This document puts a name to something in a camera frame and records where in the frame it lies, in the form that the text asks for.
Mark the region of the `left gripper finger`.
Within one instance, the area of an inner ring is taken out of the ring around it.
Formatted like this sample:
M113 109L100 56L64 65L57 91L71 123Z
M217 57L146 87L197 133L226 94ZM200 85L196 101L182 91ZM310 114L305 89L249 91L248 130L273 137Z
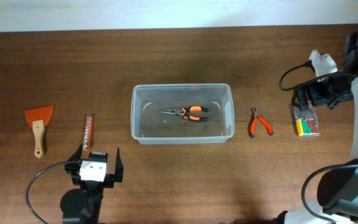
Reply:
M122 163L120 149L117 148L116 151L116 161L115 161L115 175L122 175L124 173L124 165Z
M71 161L79 161L81 159L81 153L83 151L83 145L80 144L78 149L73 153L72 156L70 156L70 158L68 159L68 162Z

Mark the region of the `orange-black long nose pliers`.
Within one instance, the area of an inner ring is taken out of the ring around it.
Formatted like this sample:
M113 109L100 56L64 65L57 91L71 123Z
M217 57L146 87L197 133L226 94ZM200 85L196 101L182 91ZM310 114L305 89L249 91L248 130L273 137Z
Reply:
M208 108L204 106L189 106L182 107L180 109L168 109L168 110L160 110L161 113L170 114L179 116L181 119L192 121L192 122L204 122L208 120L208 117L205 116L197 116L200 113L207 113L209 111Z

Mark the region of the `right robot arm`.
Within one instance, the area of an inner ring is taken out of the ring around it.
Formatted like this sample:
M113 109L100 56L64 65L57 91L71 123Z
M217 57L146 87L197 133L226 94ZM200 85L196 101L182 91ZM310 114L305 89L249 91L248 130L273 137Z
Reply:
M274 223L358 223L358 31L346 37L342 70L328 54L312 51L303 67L315 78L290 87L291 104L304 111L309 105L334 109L340 102L354 102L354 134L349 162L320 168L301 189L303 206L284 211Z

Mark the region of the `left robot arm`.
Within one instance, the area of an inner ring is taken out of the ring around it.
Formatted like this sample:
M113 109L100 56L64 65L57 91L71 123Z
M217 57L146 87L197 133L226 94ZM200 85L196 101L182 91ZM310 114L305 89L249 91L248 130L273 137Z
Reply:
M60 201L63 223L97 223L104 189L112 189L116 182L122 182L124 166L120 150L116 151L115 173L108 174L108 154L92 151L87 159L81 154L83 146L67 160L65 171L71 175L77 189L67 191Z

